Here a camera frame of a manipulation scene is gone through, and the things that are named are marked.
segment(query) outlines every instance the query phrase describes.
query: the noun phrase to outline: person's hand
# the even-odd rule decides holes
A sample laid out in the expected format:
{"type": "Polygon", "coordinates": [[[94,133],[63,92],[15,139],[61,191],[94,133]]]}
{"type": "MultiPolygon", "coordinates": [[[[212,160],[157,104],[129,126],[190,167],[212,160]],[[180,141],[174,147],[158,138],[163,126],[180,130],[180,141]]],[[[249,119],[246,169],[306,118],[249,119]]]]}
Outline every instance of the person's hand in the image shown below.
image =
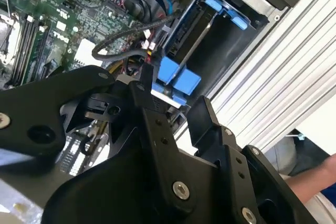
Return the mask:
{"type": "Polygon", "coordinates": [[[321,168],[323,168],[329,176],[336,178],[336,154],[328,157],[322,164],[321,168]]]}

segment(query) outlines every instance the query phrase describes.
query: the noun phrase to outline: white label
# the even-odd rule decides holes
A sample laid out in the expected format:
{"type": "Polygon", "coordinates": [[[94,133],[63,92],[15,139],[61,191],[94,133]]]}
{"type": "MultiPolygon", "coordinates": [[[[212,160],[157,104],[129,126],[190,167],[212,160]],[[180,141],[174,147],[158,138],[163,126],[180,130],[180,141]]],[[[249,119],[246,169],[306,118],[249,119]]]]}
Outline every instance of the white label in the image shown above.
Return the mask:
{"type": "Polygon", "coordinates": [[[67,28],[67,25],[62,23],[61,21],[57,21],[56,28],[60,29],[61,31],[65,31],[65,28],[67,28]]]}

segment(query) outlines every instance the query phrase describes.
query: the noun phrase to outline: ram slot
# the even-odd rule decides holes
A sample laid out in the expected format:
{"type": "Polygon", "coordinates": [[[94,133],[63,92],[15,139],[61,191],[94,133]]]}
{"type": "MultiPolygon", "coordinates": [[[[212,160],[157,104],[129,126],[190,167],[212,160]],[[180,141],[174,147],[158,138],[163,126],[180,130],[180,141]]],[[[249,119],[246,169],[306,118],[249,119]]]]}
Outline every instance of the ram slot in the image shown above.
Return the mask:
{"type": "Polygon", "coordinates": [[[22,84],[37,31],[38,21],[30,22],[27,19],[24,20],[20,33],[20,39],[17,44],[17,53],[15,56],[11,78],[6,83],[6,86],[19,86],[22,84]]]}
{"type": "Polygon", "coordinates": [[[37,81],[39,80],[38,78],[38,73],[39,73],[39,69],[42,67],[43,64],[45,64],[48,55],[44,54],[44,49],[46,46],[46,42],[47,42],[47,38],[49,36],[49,28],[44,32],[43,37],[39,40],[35,52],[36,52],[36,64],[34,66],[33,69],[33,74],[32,74],[32,78],[30,81],[37,81]]]}

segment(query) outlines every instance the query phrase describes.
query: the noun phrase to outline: chip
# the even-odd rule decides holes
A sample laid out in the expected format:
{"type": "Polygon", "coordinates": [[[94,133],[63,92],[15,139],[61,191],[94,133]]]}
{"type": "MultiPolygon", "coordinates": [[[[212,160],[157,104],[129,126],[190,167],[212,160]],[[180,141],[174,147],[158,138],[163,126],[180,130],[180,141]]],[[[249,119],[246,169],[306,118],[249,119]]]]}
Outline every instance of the chip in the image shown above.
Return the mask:
{"type": "Polygon", "coordinates": [[[90,16],[91,18],[94,18],[96,16],[96,14],[97,14],[97,11],[94,10],[94,9],[90,9],[88,11],[88,16],[90,16]]]}

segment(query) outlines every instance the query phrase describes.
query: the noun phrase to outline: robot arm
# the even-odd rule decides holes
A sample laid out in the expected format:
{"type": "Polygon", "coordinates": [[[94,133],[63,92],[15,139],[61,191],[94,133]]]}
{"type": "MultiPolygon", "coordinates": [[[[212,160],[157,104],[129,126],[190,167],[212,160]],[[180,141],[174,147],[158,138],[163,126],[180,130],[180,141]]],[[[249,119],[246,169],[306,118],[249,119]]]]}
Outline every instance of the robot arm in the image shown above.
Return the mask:
{"type": "Polygon", "coordinates": [[[152,72],[114,80],[88,66],[0,92],[0,177],[44,208],[42,223],[316,224],[205,97],[187,115],[198,151],[181,152],[153,102],[152,72]],[[109,124],[109,159],[70,178],[57,157],[66,134],[92,120],[109,124]]]}

